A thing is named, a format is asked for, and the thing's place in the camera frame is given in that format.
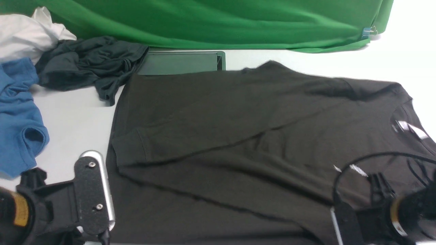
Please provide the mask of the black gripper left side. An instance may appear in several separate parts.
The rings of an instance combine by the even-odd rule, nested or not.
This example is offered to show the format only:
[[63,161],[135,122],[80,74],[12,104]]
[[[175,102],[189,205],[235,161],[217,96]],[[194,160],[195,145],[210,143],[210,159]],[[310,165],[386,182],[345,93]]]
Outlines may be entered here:
[[29,206],[22,245],[82,245],[73,180],[46,184],[47,173],[36,167],[20,175],[16,187]]

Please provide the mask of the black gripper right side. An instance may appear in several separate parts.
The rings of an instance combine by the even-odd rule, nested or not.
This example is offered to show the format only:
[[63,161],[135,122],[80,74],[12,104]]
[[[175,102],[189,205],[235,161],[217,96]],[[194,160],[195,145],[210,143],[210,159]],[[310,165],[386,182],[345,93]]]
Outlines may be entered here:
[[355,245],[396,245],[391,233],[390,206],[396,193],[382,173],[370,174],[370,206],[356,211],[361,241]]

